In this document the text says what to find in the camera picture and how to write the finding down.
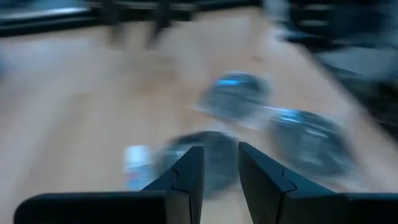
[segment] plastic bag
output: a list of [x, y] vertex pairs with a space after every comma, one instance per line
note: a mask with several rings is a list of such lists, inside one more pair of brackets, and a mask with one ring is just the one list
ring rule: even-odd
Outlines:
[[204, 92], [196, 110], [223, 121], [261, 129], [269, 105], [268, 83], [246, 72], [231, 71]]
[[171, 140], [159, 156], [157, 175], [163, 174], [192, 146], [205, 148], [204, 198], [217, 197], [238, 181], [238, 142], [217, 131], [202, 131]]

